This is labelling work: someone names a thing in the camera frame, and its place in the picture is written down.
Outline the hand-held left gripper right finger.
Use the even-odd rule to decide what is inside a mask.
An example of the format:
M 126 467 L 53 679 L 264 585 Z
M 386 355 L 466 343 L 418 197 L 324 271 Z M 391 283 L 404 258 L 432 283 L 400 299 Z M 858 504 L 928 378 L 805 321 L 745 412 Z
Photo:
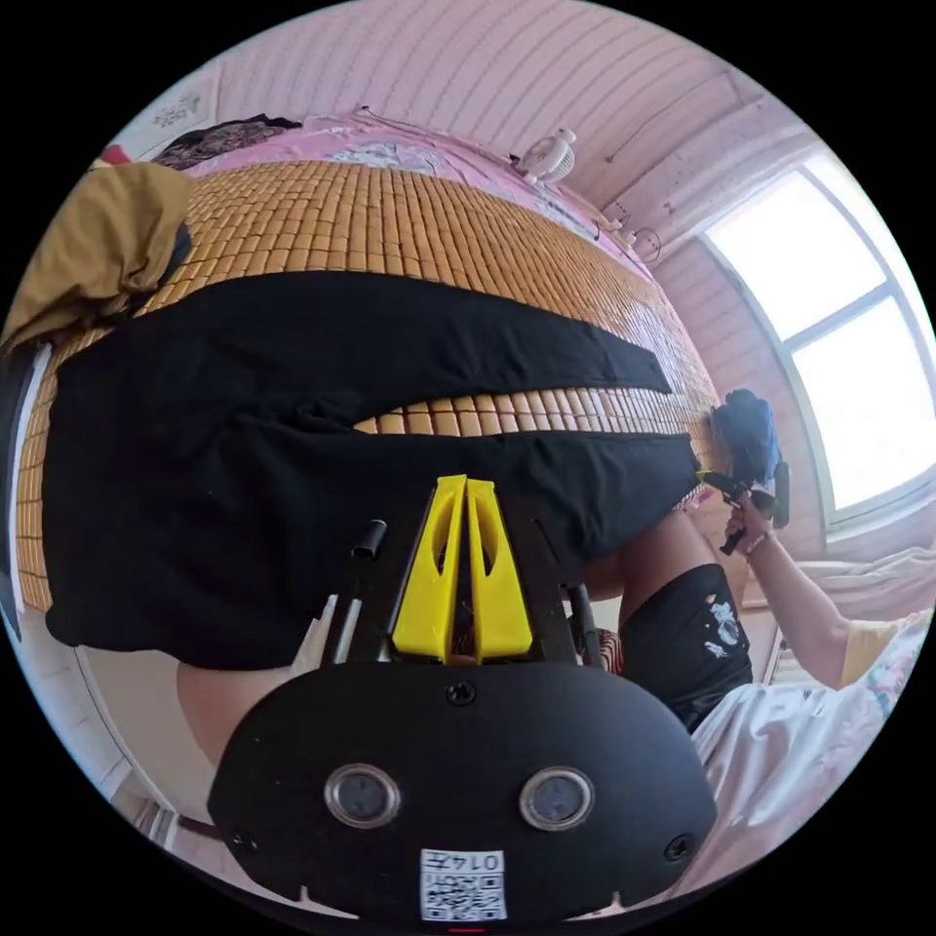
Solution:
M 494 483 L 467 480 L 466 510 L 476 658 L 524 656 L 532 630 Z

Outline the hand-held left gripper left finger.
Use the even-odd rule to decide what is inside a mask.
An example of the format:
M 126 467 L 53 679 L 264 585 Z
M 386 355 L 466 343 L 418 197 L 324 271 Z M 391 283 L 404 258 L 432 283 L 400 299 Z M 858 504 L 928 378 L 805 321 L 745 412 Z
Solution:
M 391 633 L 400 654 L 449 661 L 466 484 L 440 477 L 429 498 Z

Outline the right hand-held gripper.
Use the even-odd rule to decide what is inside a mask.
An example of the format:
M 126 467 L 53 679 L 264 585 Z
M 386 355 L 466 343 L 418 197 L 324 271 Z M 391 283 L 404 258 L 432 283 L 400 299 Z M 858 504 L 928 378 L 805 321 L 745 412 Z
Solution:
M 770 404 L 746 388 L 730 391 L 710 413 L 710 427 L 727 455 L 727 467 L 699 470 L 706 483 L 734 505 L 744 493 L 766 518 L 780 521 L 780 448 Z

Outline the person's right hand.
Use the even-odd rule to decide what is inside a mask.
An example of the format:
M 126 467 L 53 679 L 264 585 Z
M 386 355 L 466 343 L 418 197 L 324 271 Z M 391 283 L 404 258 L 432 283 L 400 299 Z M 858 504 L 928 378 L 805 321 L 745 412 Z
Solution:
M 749 556 L 772 534 L 772 521 L 761 512 L 747 492 L 741 494 L 731 507 L 724 535 L 735 542 L 734 552 Z

